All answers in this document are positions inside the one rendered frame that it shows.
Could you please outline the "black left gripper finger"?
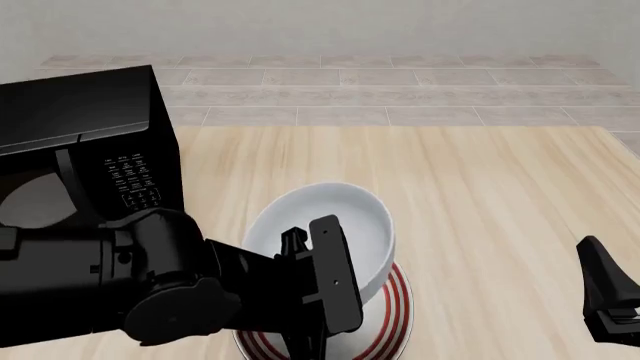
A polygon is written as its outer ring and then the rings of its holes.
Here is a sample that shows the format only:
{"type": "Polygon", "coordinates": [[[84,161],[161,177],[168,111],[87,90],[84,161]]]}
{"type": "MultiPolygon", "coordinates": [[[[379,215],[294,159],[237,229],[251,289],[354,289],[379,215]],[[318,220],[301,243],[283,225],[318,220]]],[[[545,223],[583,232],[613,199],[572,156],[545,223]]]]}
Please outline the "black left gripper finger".
{"type": "Polygon", "coordinates": [[[325,360],[327,332],[289,332],[281,335],[290,360],[325,360]]]}

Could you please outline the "white bowl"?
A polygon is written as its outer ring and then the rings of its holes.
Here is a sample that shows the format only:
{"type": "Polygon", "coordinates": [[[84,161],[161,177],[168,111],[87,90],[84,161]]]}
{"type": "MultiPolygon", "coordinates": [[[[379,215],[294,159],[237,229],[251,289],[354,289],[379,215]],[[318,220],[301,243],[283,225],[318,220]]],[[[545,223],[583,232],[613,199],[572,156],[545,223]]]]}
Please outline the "white bowl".
{"type": "Polygon", "coordinates": [[[357,185],[323,182],[278,197],[246,231],[242,248],[272,257],[280,235],[291,227],[309,229],[311,221],[335,215],[348,243],[362,302],[369,302],[389,275],[395,256],[395,230],[384,203],[357,185]]]}

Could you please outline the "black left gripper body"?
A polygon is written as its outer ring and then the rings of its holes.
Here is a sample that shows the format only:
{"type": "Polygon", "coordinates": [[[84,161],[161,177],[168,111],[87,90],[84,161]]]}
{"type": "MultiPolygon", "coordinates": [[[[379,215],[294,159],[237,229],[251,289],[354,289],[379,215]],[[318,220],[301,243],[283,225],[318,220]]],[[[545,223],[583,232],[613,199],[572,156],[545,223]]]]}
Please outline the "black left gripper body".
{"type": "Polygon", "coordinates": [[[275,309],[269,331],[281,334],[318,334],[324,331],[324,311],[311,255],[274,256],[277,266],[275,309]]]}

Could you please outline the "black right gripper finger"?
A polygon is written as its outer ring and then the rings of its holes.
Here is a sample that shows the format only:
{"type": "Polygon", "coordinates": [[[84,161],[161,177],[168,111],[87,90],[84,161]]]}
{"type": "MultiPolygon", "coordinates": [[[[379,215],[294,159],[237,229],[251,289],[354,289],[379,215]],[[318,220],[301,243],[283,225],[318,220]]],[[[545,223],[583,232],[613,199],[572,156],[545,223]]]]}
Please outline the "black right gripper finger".
{"type": "Polygon", "coordinates": [[[617,265],[599,239],[586,236],[576,250],[585,305],[640,305],[640,285],[617,265]]]}

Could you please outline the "black microwave oven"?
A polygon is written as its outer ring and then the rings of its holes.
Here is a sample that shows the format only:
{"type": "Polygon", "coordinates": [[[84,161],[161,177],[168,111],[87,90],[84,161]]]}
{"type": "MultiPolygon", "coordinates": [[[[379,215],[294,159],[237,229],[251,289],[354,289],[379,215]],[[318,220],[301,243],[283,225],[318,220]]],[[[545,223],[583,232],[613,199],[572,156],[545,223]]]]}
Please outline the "black microwave oven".
{"type": "Polygon", "coordinates": [[[150,66],[0,85],[0,226],[85,229],[184,209],[150,66]]]}

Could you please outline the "white plate with red rings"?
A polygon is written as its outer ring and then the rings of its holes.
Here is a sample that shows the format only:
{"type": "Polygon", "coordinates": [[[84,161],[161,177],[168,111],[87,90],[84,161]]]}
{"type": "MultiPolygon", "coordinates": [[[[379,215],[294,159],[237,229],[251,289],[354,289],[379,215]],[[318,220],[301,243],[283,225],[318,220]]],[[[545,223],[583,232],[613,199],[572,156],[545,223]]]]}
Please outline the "white plate with red rings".
{"type": "MultiPolygon", "coordinates": [[[[328,338],[325,360],[400,359],[414,317],[411,287],[401,266],[391,266],[387,281],[363,311],[364,320],[356,332],[328,338]]],[[[246,360],[290,360],[281,335],[236,331],[234,340],[246,360]]]]}

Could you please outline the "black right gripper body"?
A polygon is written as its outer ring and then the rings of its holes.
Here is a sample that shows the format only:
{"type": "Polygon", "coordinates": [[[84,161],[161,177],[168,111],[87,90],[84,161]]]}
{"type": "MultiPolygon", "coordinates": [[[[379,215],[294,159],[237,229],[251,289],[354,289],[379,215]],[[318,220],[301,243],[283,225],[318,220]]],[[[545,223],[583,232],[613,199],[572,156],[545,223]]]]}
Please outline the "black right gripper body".
{"type": "Polygon", "coordinates": [[[640,344],[640,299],[611,304],[585,299],[583,316],[596,343],[640,344]]]}

